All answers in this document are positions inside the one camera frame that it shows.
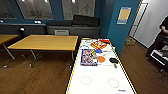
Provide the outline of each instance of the wall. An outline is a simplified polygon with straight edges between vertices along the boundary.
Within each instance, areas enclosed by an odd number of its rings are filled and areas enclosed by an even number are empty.
[[[105,18],[104,20],[109,20],[110,25],[109,29],[106,29],[108,31],[101,31],[101,34],[103,32],[108,33],[107,38],[110,39],[113,46],[116,47],[116,53],[120,55],[122,47],[125,43],[125,39],[128,35],[129,29],[131,27],[131,24],[133,22],[133,19],[135,17],[137,8],[139,6],[141,0],[115,0],[114,5],[111,5],[111,8],[108,9],[106,12],[112,11],[111,18]],[[117,20],[120,12],[121,7],[132,7],[130,16],[128,18],[126,25],[118,25]]]
[[[95,17],[99,18],[100,9],[101,9],[102,0],[96,0],[95,4]],[[17,19],[3,19],[4,23],[8,24],[34,24],[34,20],[24,19],[21,11],[17,5],[15,0],[9,0],[11,7],[13,8]],[[63,10],[62,10],[62,1],[61,0],[50,0],[50,5],[53,14],[53,20],[56,21],[64,21],[63,18]],[[42,24],[44,24],[48,20],[41,20]]]
[[[143,0],[142,3],[148,3],[147,9],[136,32],[135,30],[131,30],[129,35],[148,48],[160,32],[159,25],[168,15],[168,1],[162,0],[162,2],[160,2],[159,0]]]
[[[100,37],[107,38],[111,16],[113,12],[114,2],[115,0],[106,0],[102,3],[102,10],[100,16]]]

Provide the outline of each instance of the blue panel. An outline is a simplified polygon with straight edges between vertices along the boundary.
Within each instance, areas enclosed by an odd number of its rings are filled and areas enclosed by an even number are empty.
[[[129,29],[134,20],[140,1],[141,0],[116,0],[115,1],[112,19],[109,27],[109,32],[108,32],[108,38],[112,42],[113,46],[116,47],[116,52],[118,55],[120,55],[121,53],[122,47],[129,33]],[[126,25],[117,24],[121,7],[132,7]]]

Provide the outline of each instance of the blue wall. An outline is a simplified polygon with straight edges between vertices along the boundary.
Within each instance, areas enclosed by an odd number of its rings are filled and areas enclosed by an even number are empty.
[[[95,17],[97,17],[97,18],[99,18],[99,16],[100,16],[101,2],[102,2],[102,0],[96,0],[96,2],[95,2]],[[11,7],[13,8],[13,11],[15,12],[17,19],[2,19],[4,21],[4,23],[34,24],[34,20],[23,18],[21,11],[17,5],[16,0],[9,0],[9,3],[11,4]],[[53,14],[53,20],[64,21],[62,0],[50,0],[50,5],[51,5],[51,9],[52,9],[52,14]],[[41,21],[42,21],[42,24],[44,24],[48,20],[41,20]]]
[[[110,24],[109,22],[101,22],[101,23],[104,23],[104,26],[101,25],[102,26],[101,28],[105,28],[105,29],[101,30],[100,34],[102,37],[105,37],[105,38],[107,37],[110,39],[110,41],[112,42],[112,45],[116,47],[116,53],[118,55],[120,55],[121,53],[122,47],[129,33],[129,29],[136,15],[136,11],[137,11],[140,1],[141,0],[115,0],[113,5],[108,6],[109,7],[108,10],[104,10],[109,13],[111,13],[111,10],[113,11],[112,11],[111,18],[108,17],[109,15],[107,16],[107,18],[105,17],[103,18],[104,21],[110,21]],[[131,7],[132,8],[126,25],[117,24],[117,20],[118,20],[121,7]]]
[[[106,0],[102,3],[102,10],[101,10],[101,16],[100,16],[100,37],[101,38],[107,38],[110,23],[111,23],[111,17],[113,13],[113,7],[115,0]]]

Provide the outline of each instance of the cable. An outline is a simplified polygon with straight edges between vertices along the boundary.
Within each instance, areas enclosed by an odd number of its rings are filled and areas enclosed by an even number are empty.
[[[93,39],[90,39],[90,40],[85,40],[86,43],[92,43],[93,42]]]

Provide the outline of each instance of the poster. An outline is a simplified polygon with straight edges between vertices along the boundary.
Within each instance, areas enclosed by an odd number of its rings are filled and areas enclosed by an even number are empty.
[[[131,7],[121,7],[117,24],[126,24],[131,12]]]

